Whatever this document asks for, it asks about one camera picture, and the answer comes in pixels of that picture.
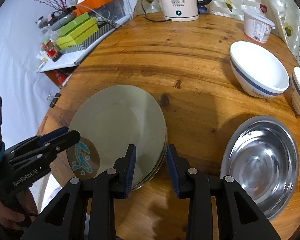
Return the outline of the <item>person left hand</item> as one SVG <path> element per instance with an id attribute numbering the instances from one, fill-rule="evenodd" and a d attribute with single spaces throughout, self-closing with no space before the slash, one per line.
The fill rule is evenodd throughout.
<path id="1" fill-rule="evenodd" d="M 38 216 L 38 209 L 30 189 L 22 191 L 19 196 L 23 202 L 24 209 L 29 213 L 35 214 L 35 216 L 30 217 L 33 222 Z M 0 201 L 0 224 L 2 226 L 8 229 L 20 230 L 21 227 L 17 225 L 17 222 L 22 222 L 24 219 L 25 216 L 23 214 L 11 210 Z"/>

